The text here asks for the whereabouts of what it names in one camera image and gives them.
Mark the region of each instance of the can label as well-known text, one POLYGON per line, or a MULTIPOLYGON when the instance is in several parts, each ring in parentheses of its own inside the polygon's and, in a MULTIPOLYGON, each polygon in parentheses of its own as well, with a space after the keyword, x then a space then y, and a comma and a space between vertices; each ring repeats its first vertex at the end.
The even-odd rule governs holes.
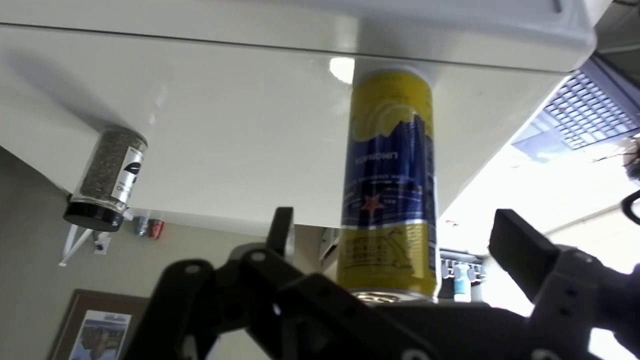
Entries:
POLYGON ((114 189, 112 189, 112 198, 119 202, 128 202, 140 174, 141 156, 143 154, 138 148, 128 145, 121 158, 121 165, 119 165, 114 189))
POLYGON ((353 87, 338 281, 345 288, 436 288, 431 99, 408 72, 353 87))

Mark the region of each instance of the framed picture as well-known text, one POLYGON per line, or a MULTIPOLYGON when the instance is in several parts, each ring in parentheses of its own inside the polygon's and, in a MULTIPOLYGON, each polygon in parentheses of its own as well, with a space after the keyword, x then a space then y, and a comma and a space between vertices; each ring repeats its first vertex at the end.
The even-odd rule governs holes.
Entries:
POLYGON ((146 297, 76 289, 50 360, 118 360, 143 305, 146 297))

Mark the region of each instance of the white wall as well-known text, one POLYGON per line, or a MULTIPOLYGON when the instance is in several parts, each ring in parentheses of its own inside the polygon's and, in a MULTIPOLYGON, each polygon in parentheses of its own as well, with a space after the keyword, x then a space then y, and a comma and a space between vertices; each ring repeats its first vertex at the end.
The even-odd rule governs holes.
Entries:
MULTIPOLYGON (((119 231, 107 255, 82 248, 58 267, 68 231, 62 212, 63 194, 0 148, 0 357, 46 357, 73 288, 150 296, 170 261, 220 265, 230 248, 252 240, 170 223, 160 241, 119 231)), ((215 350, 215 360, 263 357, 244 333, 222 338, 215 350)))

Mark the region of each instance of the yellow can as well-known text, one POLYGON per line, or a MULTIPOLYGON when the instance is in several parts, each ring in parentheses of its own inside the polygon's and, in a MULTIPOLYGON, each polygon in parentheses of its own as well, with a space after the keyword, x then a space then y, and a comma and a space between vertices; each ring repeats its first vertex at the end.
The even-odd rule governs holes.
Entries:
POLYGON ((338 284, 372 302, 437 292, 429 85, 383 69, 353 85, 338 284))

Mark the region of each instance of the blue label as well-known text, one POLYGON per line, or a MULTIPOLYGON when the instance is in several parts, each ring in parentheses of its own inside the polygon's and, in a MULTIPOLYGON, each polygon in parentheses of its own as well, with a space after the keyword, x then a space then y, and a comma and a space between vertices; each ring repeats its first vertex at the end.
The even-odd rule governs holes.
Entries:
POLYGON ((344 225, 433 223, 433 156, 423 122, 348 143, 344 225))

